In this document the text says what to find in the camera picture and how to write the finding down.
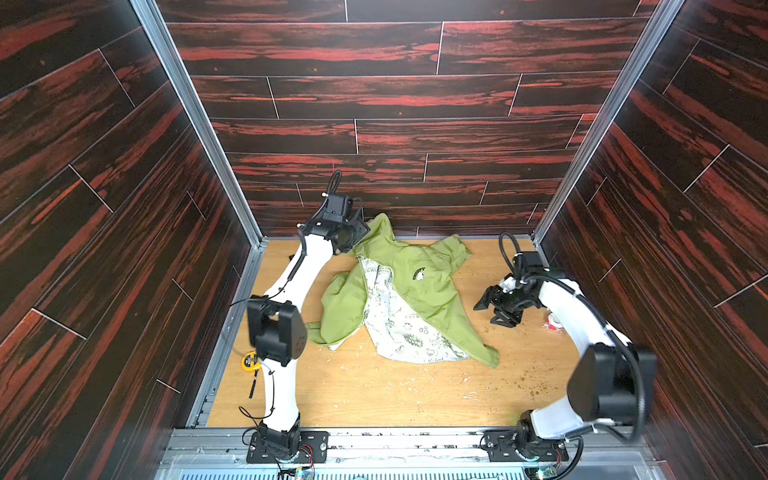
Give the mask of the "green jacket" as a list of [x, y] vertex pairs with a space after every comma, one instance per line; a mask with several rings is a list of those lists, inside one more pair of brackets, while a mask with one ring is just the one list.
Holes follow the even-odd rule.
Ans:
[[322, 316], [309, 339], [337, 350], [365, 328], [377, 353], [390, 360], [430, 364], [474, 359], [488, 367], [499, 352], [483, 343], [463, 307], [454, 274], [472, 253], [457, 235], [430, 245], [396, 238], [384, 213], [351, 251], [356, 265], [337, 274], [322, 298]]

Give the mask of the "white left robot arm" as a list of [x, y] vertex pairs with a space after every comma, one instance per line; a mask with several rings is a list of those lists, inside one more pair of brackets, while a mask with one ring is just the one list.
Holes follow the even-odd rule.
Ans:
[[310, 220], [299, 228], [299, 247], [278, 280], [262, 295], [246, 301], [251, 347], [261, 365], [265, 413], [258, 420], [282, 433], [300, 419], [296, 401], [297, 361], [308, 330], [301, 316], [304, 301], [330, 259], [349, 252], [369, 233], [363, 220]]

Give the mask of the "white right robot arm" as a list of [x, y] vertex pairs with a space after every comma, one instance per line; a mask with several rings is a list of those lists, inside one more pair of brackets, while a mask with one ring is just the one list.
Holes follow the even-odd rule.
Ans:
[[521, 417], [518, 439], [559, 441], [605, 431], [623, 443], [639, 440], [652, 400], [656, 355], [615, 329], [570, 279], [507, 276], [488, 287], [473, 309], [492, 308], [491, 322], [512, 328], [530, 307], [554, 315], [580, 359], [564, 397]]

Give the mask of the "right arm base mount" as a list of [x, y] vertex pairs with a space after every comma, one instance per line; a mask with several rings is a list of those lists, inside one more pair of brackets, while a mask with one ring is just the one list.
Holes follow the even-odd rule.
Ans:
[[561, 440], [544, 440], [518, 430], [488, 430], [479, 443], [491, 462], [560, 463], [569, 459]]

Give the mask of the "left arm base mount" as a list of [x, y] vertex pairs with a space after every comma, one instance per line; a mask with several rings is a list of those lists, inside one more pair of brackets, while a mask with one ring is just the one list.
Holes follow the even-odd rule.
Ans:
[[296, 422], [287, 431], [268, 428], [261, 422], [253, 432], [246, 455], [248, 464], [322, 464], [326, 462], [330, 433], [305, 430]]

